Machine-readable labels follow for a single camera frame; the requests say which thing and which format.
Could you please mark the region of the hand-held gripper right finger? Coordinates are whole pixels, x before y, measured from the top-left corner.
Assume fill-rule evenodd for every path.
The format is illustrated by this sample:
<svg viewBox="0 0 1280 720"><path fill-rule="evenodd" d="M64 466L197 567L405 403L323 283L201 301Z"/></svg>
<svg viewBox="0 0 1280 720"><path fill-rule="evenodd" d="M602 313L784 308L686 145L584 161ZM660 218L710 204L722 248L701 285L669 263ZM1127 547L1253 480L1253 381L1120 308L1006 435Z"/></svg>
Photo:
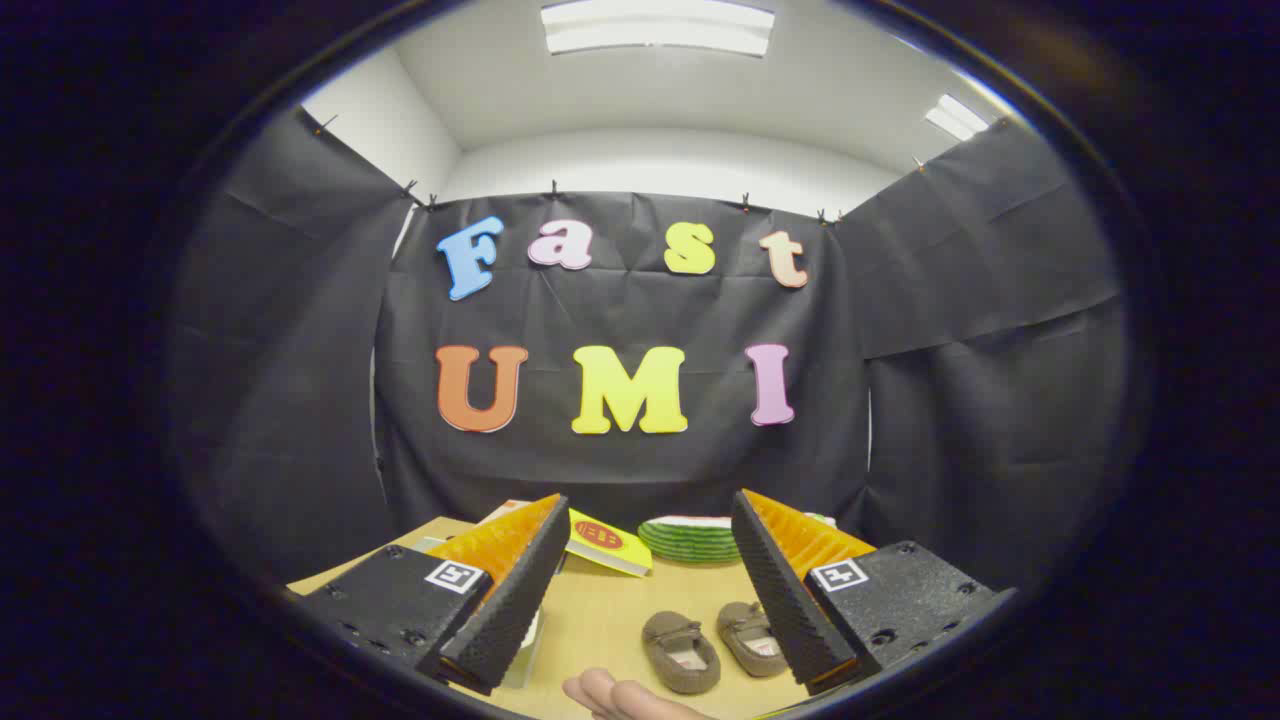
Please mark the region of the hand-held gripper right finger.
<svg viewBox="0 0 1280 720"><path fill-rule="evenodd" d="M810 694L906 667L1016 593L914 541L873 548L749 489L733 497L731 529L792 675Z"/></svg>

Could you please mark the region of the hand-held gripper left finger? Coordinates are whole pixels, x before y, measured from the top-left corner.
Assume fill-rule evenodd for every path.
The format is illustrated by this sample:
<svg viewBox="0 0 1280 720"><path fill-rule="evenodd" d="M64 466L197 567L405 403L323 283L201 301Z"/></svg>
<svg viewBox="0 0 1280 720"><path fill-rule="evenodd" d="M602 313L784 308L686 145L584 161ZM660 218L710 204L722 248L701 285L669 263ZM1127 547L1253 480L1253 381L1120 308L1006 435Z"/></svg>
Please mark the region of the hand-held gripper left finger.
<svg viewBox="0 0 1280 720"><path fill-rule="evenodd" d="M531 626L570 536L550 495L426 552L388 544L300 605L355 648L489 694Z"/></svg>

